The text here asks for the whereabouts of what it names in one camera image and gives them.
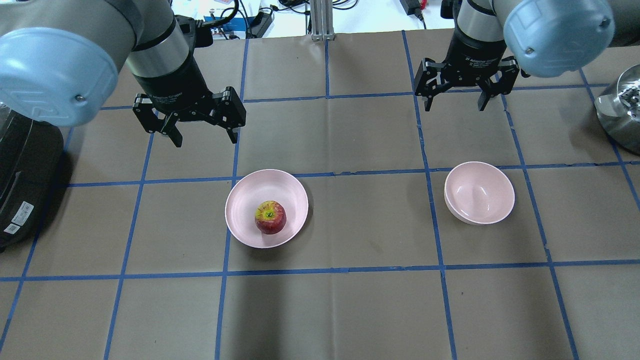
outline blue plastic cover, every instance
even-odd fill
[[[593,61],[614,29],[606,0],[523,0],[504,23],[504,41],[523,70],[552,78]]]
[[[0,54],[0,101],[55,126],[91,121],[118,81],[105,50],[60,29],[11,31],[0,37]]]

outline label on black case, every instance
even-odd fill
[[[6,229],[4,230],[6,233],[9,233],[11,235],[15,234],[18,230],[20,230],[20,227],[16,224],[11,224],[9,226],[6,227]]]
[[[29,218],[29,215],[31,215],[32,211],[33,205],[26,201],[23,201],[22,205],[20,205],[20,209],[18,209],[18,212],[15,213],[15,216],[13,217],[13,220],[11,220],[11,222],[23,226],[24,223],[27,222],[27,219]]]

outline apple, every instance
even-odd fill
[[[255,225],[263,234],[272,235],[284,228],[287,214],[277,201],[268,200],[255,211]]]

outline white floor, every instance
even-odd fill
[[[341,7],[352,5],[355,0]],[[422,12],[428,29],[453,28],[453,20],[440,17],[442,0],[430,0]],[[247,12],[251,16],[261,7],[278,4],[277,0],[243,0]],[[231,7],[232,1],[226,0],[173,0],[173,10],[180,15],[202,19],[209,15],[209,9]],[[274,14],[273,24],[263,37],[295,37],[306,33],[306,18],[291,10]],[[377,33],[398,30],[422,29],[422,23],[415,16],[407,16],[399,0],[359,0],[350,10],[333,11],[333,30],[335,33]]]

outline empty pink bowl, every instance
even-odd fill
[[[516,196],[511,181],[497,167],[469,161],[449,172],[444,200],[456,218],[467,224],[488,225],[509,216]]]
[[[287,214],[284,228],[272,235],[262,234],[255,225],[255,210],[267,200],[275,200]],[[225,204],[225,220],[241,243],[266,249],[291,240],[307,220],[307,192],[293,175],[282,170],[265,169],[243,177],[231,189]]]

